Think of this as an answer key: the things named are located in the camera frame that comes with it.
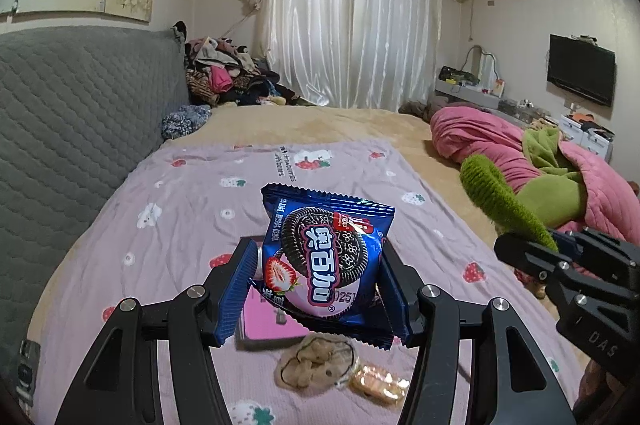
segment metal screw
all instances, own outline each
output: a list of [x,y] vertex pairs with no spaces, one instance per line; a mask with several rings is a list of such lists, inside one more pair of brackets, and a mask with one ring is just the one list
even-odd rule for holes
[[424,288],[422,288],[422,294],[425,297],[429,297],[430,299],[434,299],[438,295],[440,295],[440,288],[437,286],[433,286],[431,284],[427,284]]
[[191,286],[187,290],[187,296],[190,299],[199,299],[204,295],[204,291],[205,291],[204,286],[200,286],[200,285]]
[[494,305],[494,308],[496,308],[498,311],[506,311],[511,307],[511,305],[509,304],[509,301],[502,299],[500,297],[497,299],[494,299],[492,304]]
[[133,299],[124,299],[120,303],[120,311],[129,312],[136,307],[136,301]]

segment white curtain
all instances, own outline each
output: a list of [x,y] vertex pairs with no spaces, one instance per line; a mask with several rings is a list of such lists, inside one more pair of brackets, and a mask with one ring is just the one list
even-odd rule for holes
[[442,0],[264,0],[260,42],[284,83],[318,105],[426,99]]

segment power cord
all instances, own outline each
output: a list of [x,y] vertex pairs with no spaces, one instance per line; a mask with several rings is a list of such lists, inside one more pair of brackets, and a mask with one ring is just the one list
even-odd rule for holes
[[474,41],[474,5],[476,0],[471,0],[471,15],[469,16],[469,42]]
[[474,46],[471,46],[469,48],[468,52],[466,52],[465,63],[462,64],[462,67],[460,68],[460,71],[463,71],[465,69],[466,63],[469,60],[469,55],[471,54],[471,51],[473,51],[475,48],[480,49],[480,52],[482,53],[482,55],[490,56],[494,60],[494,75],[495,75],[495,79],[496,80],[500,80],[500,77],[498,76],[498,72],[495,70],[495,68],[497,68],[497,66],[498,66],[498,61],[495,59],[495,55],[493,53],[486,53],[484,51],[484,49],[482,48],[482,46],[479,46],[478,44],[476,44]]

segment pile of clothes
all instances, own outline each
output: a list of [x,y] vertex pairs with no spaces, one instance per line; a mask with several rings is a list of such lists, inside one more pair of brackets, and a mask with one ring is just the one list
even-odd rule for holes
[[162,118],[162,138],[174,140],[190,135],[202,127],[211,116],[205,105],[183,105],[178,111]]
[[280,75],[266,61],[252,59],[246,46],[232,42],[204,37],[185,44],[187,84],[194,103],[296,105],[299,96],[279,84]]

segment pink comforter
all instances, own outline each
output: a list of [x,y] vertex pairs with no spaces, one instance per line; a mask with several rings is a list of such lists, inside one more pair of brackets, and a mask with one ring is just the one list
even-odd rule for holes
[[[473,154],[487,156],[516,193],[541,174],[522,153],[522,129],[492,114],[445,107],[431,119],[431,133],[436,151],[456,163]],[[640,246],[640,202],[628,183],[602,158],[574,143],[561,142],[560,151],[582,172],[588,194],[584,221],[561,230],[587,225]]]

